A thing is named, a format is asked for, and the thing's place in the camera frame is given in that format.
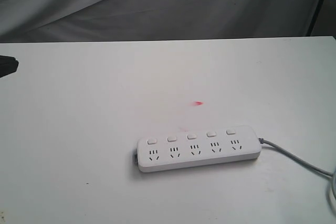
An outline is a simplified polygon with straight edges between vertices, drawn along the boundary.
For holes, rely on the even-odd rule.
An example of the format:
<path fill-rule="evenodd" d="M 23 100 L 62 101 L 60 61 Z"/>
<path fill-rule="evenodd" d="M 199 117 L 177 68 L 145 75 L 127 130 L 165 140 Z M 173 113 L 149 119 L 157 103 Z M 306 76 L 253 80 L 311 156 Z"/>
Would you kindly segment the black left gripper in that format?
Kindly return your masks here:
<path fill-rule="evenodd" d="M 0 77 L 7 76 L 17 71 L 19 62 L 10 56 L 0 56 Z"/>

